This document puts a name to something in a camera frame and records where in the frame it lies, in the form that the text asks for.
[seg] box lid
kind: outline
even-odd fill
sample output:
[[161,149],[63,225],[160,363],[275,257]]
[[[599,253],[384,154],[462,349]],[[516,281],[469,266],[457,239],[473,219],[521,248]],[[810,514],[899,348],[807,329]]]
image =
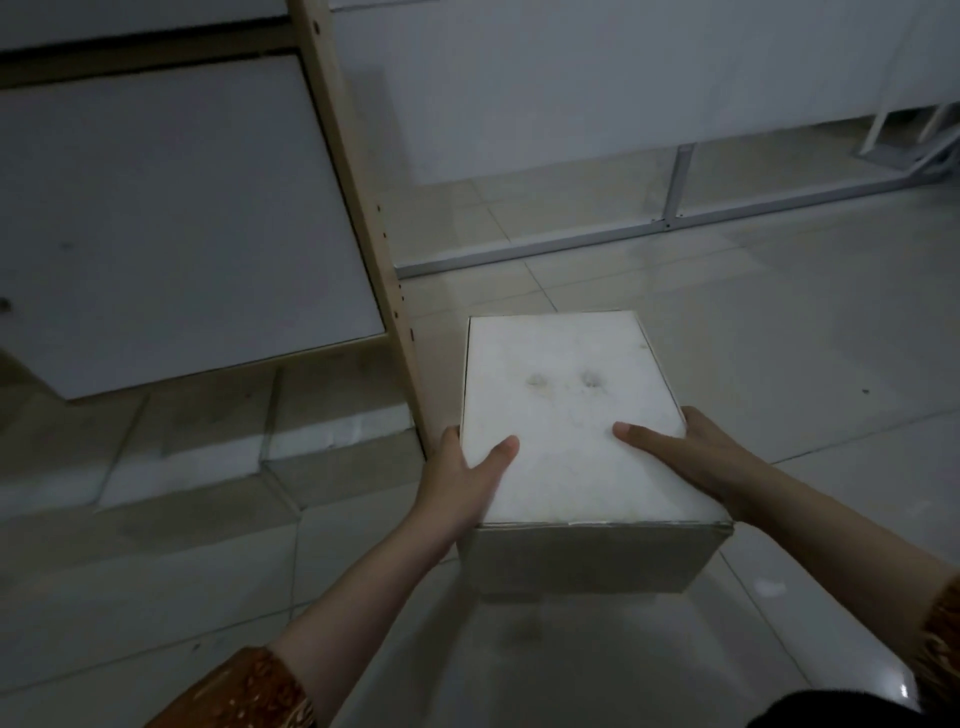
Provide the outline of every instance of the box lid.
[[683,436],[683,414],[633,311],[473,317],[461,442],[471,466],[520,452],[483,527],[729,523],[722,505],[616,440],[621,420]]

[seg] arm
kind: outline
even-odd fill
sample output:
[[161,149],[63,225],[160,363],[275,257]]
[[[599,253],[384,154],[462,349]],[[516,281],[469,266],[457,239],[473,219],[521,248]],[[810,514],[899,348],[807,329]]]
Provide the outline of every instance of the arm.
[[934,601],[956,567],[768,465],[699,410],[685,438],[617,423],[613,434],[658,457],[793,556],[864,626],[912,663]]
[[420,580],[479,522],[518,450],[508,437],[469,469],[449,427],[403,522],[270,645],[306,691],[317,725],[336,716]]

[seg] white box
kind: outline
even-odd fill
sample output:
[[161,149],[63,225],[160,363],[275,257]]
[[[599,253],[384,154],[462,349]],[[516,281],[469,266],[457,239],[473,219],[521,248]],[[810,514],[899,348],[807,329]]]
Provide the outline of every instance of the white box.
[[464,379],[467,462],[520,439],[459,544],[479,591],[681,592],[732,533],[722,505],[612,435],[685,432],[633,311],[471,318]]

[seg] patterned sleeve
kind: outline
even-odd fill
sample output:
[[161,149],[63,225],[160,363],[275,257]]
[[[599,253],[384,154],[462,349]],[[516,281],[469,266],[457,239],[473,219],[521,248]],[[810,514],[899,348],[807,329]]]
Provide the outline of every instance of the patterned sleeve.
[[297,678],[265,647],[244,647],[147,728],[302,728],[313,708]]
[[960,576],[934,603],[914,660],[920,704],[931,716],[960,715]]

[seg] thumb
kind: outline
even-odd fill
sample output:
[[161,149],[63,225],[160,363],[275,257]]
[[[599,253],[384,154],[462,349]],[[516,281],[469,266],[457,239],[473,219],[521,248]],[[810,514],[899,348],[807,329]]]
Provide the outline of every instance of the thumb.
[[514,462],[516,454],[520,452],[520,441],[511,435],[502,443],[494,447],[480,465],[473,469],[484,480],[497,483],[503,477],[507,467]]
[[669,466],[678,464],[686,452],[687,442],[683,438],[661,435],[640,425],[613,423],[613,436],[632,448],[649,452]]

